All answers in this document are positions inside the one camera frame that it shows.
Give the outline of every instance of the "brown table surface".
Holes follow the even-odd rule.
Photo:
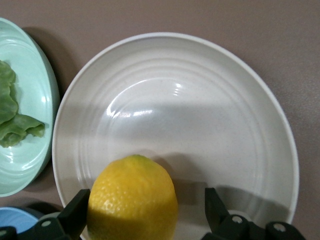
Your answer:
[[[320,239],[320,1],[1,0],[0,17],[40,45],[61,95],[93,56],[137,34],[194,35],[240,57],[288,118],[300,167],[293,224],[307,239]],[[51,162],[24,190],[0,198],[0,206],[35,200],[61,206]]]

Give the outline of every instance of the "yellow lemon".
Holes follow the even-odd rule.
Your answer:
[[[172,179],[145,156],[111,162],[93,184],[87,211],[92,240],[172,240],[177,219]]]

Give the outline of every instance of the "white ceramic plate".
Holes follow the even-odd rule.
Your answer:
[[[8,63],[16,74],[18,113],[45,125],[43,137],[28,135],[15,146],[0,146],[0,197],[5,197],[30,184],[51,159],[60,96],[43,51],[21,28],[4,18],[0,18],[0,60]]]
[[[175,240],[210,230],[205,187],[260,226],[293,218],[299,169],[286,117],[251,68],[209,41],[134,36],[100,52],[75,77],[53,134],[63,205],[91,188],[111,161],[131,154],[171,175],[179,202]]]

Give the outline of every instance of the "light green plate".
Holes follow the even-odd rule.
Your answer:
[[[16,146],[0,146],[0,197],[5,197],[24,189],[51,159],[60,96],[43,51],[21,28],[3,18],[0,18],[0,60],[16,73],[18,112],[45,124],[43,137],[28,135]]]

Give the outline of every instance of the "green lettuce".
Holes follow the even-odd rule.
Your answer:
[[[4,148],[17,145],[28,134],[42,137],[45,133],[44,123],[18,113],[15,80],[15,72],[0,60],[0,145]]]

